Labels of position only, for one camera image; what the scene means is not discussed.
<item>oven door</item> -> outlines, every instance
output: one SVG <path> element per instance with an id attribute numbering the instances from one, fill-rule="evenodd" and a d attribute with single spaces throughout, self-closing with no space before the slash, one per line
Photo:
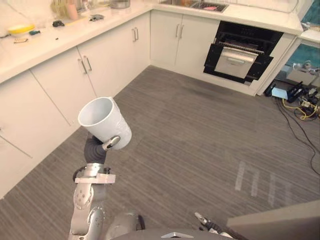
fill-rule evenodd
<path id="1" fill-rule="evenodd" d="M 258 54 L 224 46 L 214 71 L 245 79 Z"/>
<path id="2" fill-rule="evenodd" d="M 259 80 L 273 57 L 242 49 L 211 44 L 204 73 L 239 83 Z"/>

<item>sink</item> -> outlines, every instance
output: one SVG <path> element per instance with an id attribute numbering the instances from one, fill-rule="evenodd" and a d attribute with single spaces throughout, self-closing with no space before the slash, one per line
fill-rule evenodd
<path id="1" fill-rule="evenodd" d="M 192 9 L 201 9 L 218 13 L 222 13 L 229 6 L 228 4 L 206 2 L 203 0 L 165 0 L 161 1 L 160 4 L 174 5 Z"/>

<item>oven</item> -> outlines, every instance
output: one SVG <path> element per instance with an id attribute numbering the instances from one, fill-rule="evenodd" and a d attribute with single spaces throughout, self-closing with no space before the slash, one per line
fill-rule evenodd
<path id="1" fill-rule="evenodd" d="M 203 72 L 243 84 L 259 80 L 282 35 L 278 31 L 221 21 Z"/>

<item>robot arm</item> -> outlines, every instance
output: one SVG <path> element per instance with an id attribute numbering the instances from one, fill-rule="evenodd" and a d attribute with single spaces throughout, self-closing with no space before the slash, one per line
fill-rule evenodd
<path id="1" fill-rule="evenodd" d="M 120 141 L 119 136 L 103 143 L 95 136 L 86 140 L 84 157 L 86 167 L 82 177 L 76 178 L 73 194 L 73 216 L 68 240 L 98 240 L 103 228 L 103 201 L 107 198 L 105 184 L 115 182 L 116 176 L 104 167 L 107 151 Z"/>

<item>yellow bowl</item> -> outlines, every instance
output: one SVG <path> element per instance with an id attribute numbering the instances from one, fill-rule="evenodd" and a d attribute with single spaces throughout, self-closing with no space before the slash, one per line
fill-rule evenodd
<path id="1" fill-rule="evenodd" d="M 21 25 L 16 25 L 8 28 L 8 32 L 10 34 L 23 34 L 26 32 L 29 32 L 31 30 L 35 29 L 35 25 L 33 24 L 21 24 Z"/>

